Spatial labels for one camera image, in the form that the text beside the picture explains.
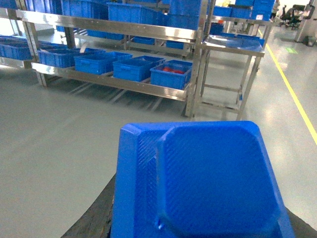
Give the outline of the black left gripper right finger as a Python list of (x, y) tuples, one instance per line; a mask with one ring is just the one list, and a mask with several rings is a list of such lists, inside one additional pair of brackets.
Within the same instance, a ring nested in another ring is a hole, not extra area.
[(317, 231), (286, 208), (296, 238), (317, 238)]

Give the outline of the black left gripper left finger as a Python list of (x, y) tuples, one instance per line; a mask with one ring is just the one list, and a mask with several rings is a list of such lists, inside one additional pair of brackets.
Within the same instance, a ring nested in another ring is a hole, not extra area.
[(62, 235), (63, 238), (109, 238), (114, 204), (113, 176), (88, 210)]

